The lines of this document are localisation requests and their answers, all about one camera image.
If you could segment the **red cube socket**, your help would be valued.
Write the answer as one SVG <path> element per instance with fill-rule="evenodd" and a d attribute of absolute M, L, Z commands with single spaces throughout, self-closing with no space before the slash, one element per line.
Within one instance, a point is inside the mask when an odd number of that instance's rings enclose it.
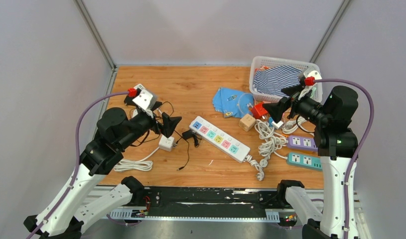
<path fill-rule="evenodd" d="M 267 120 L 269 118 L 269 114 L 267 110 L 263 107 L 263 104 L 264 102 L 257 103 L 251 109 L 253 117 L 257 120 Z"/>

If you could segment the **small black charger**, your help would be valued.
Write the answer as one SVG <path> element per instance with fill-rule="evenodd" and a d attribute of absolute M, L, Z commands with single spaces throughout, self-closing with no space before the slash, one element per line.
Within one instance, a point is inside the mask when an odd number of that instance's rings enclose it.
<path fill-rule="evenodd" d="M 193 139 L 194 140 L 194 147 L 198 147 L 200 145 L 200 138 L 197 136 L 197 134 L 193 130 L 188 130 L 182 133 L 182 138 L 187 141 L 188 139 Z"/>

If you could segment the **black power adapter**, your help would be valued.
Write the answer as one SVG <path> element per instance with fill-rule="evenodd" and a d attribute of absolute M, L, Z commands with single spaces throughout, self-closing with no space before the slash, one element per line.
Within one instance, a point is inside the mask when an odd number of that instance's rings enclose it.
<path fill-rule="evenodd" d="M 129 95 L 126 95 L 125 99 L 124 99 L 124 104 L 126 106 L 133 106 L 136 107 L 136 104 L 134 103 L 134 98 L 135 97 L 131 97 Z"/>

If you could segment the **wooden block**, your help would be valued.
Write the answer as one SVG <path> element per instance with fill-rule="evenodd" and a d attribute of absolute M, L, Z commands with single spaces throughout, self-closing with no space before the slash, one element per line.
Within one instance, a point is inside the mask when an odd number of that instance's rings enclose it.
<path fill-rule="evenodd" d="M 252 129 L 255 124 L 256 119 L 250 114 L 245 114 L 239 121 L 239 127 L 246 132 Z"/>

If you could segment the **white back power strip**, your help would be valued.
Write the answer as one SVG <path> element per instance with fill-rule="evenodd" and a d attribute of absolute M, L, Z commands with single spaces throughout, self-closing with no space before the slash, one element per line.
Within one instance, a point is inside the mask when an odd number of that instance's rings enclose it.
<path fill-rule="evenodd" d="M 251 149 L 247 145 L 216 127 L 214 124 L 208 122 L 201 116 L 197 116 L 190 123 L 189 129 L 238 163 L 249 163 L 258 171 L 256 178 L 259 181 L 264 180 L 265 173 L 263 167 L 257 160 L 253 159 L 250 154 Z"/>

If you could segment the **white square plug adapter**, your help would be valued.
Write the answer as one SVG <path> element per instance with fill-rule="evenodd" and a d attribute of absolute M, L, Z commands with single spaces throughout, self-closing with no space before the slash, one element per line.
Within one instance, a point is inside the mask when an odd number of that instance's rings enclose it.
<path fill-rule="evenodd" d="M 133 113 L 132 113 L 132 118 L 133 118 L 133 117 L 135 117 L 137 114 L 138 114 L 137 109 L 133 110 Z"/>

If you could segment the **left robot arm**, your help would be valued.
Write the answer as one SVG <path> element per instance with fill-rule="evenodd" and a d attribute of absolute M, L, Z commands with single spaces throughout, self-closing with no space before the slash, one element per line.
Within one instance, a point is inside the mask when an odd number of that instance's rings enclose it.
<path fill-rule="evenodd" d="M 115 208 L 143 202 L 144 186 L 129 176 L 109 193 L 85 206 L 82 204 L 137 139 L 149 131 L 170 137 L 182 119 L 163 113 L 162 122 L 158 122 L 153 113 L 155 108 L 137 107 L 138 114 L 131 119 L 122 108 L 110 108 L 103 113 L 94 139 L 82 153 L 76 153 L 74 171 L 57 196 L 41 213 L 25 219 L 23 224 L 30 232 L 28 238 L 39 235 L 41 239 L 79 239 L 92 224 Z"/>

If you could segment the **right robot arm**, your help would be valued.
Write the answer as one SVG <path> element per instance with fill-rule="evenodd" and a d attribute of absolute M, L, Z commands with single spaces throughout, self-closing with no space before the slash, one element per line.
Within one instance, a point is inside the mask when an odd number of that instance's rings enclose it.
<path fill-rule="evenodd" d="M 301 87 L 286 89 L 287 97 L 277 103 L 264 103 L 263 108 L 274 122 L 279 122 L 286 110 L 315 125 L 314 141 L 322 166 L 324 189 L 323 210 L 309 198 L 304 185 L 296 180 L 281 180 L 276 201 L 283 208 L 292 207 L 302 224 L 304 239 L 357 239 L 355 226 L 351 161 L 359 145 L 349 128 L 358 108 L 358 94 L 346 86 L 335 86 L 324 104 L 302 96 Z"/>

